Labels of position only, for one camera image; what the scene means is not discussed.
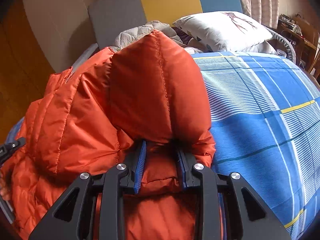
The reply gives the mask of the orange down jacket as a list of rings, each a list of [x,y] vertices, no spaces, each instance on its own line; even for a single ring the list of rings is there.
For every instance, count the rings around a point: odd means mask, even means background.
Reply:
[[[27,239],[80,173],[106,172],[144,139],[142,185],[137,196],[125,197],[126,237],[193,239],[197,198],[181,191],[172,143],[210,166],[210,128],[198,65],[160,31],[51,75],[44,97],[30,104],[16,133],[25,146],[1,169],[17,233]]]

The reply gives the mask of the blue plaid bed sheet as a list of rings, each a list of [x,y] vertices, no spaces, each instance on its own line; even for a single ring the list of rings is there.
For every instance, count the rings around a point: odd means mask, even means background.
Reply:
[[[283,57],[191,57],[209,100],[212,167],[242,174],[291,238],[301,239],[319,213],[319,89]]]

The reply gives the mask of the wooden desk with clutter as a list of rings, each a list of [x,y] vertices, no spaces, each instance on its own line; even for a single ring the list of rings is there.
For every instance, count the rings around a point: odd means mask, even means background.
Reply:
[[[291,42],[296,52],[296,65],[312,74],[318,61],[319,31],[301,17],[281,14],[277,32]]]

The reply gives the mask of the beige quilted blanket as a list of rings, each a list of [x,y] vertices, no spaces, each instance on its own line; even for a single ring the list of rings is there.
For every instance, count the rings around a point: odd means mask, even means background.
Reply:
[[[134,27],[131,29],[127,29],[125,31],[122,31],[114,40],[113,44],[110,46],[110,48],[114,52],[118,52],[122,50],[123,48],[129,46],[133,42],[136,42],[143,38],[146,35],[149,35],[154,30],[161,31],[164,35],[166,35],[168,38],[173,40],[176,44],[179,46],[184,46],[182,40],[177,35],[176,31],[167,23],[162,23],[157,20],[153,20],[150,22],[147,22],[144,25]]]

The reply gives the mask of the white printed pillow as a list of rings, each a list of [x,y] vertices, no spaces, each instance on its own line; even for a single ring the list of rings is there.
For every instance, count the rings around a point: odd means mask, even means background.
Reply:
[[[237,11],[193,14],[179,18],[173,25],[208,51],[242,51],[272,39],[265,26]]]

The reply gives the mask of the grey yellow blue headboard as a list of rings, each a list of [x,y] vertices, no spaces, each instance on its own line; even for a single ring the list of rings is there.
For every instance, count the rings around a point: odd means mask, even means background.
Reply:
[[[183,16],[212,11],[242,12],[240,0],[97,0],[88,7],[100,49],[122,31],[151,20],[172,24]]]

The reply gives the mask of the striped pink curtain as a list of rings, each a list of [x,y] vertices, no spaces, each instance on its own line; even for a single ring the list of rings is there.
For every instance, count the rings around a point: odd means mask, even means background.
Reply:
[[[279,0],[240,0],[244,14],[262,25],[276,29],[279,17]]]

